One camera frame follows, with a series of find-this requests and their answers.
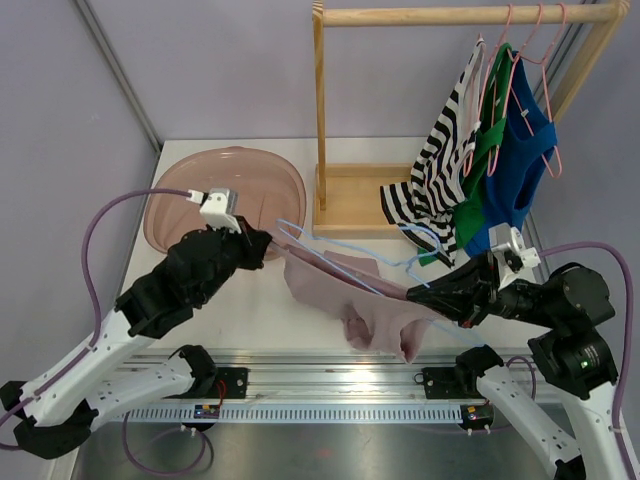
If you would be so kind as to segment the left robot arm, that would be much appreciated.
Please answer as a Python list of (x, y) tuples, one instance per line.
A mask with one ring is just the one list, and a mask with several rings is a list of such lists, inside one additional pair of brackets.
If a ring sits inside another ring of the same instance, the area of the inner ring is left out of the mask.
[(190, 320), (235, 273), (259, 270), (271, 235), (245, 226), (193, 230), (117, 298), (89, 337), (40, 377), (1, 388), (7, 417), (18, 418), (11, 448), (41, 459), (82, 445), (112, 418), (156, 400), (203, 398), (217, 366), (201, 345), (184, 345), (167, 361), (119, 381), (106, 377), (124, 360)]

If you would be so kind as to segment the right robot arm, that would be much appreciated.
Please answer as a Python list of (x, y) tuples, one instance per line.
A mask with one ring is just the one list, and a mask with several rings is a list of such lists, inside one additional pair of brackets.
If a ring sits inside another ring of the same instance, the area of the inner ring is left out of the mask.
[(545, 328), (527, 345), (538, 372), (557, 392), (570, 433), (520, 388), (489, 346), (457, 356), (456, 389), (496, 407), (550, 478), (636, 479), (639, 462), (614, 411), (622, 375), (597, 331), (615, 315), (609, 288), (598, 272), (579, 263), (557, 269), (543, 284), (519, 278), (537, 259), (534, 250), (487, 252), (429, 286), (409, 289), (407, 298), (463, 328), (477, 326), (489, 315)]

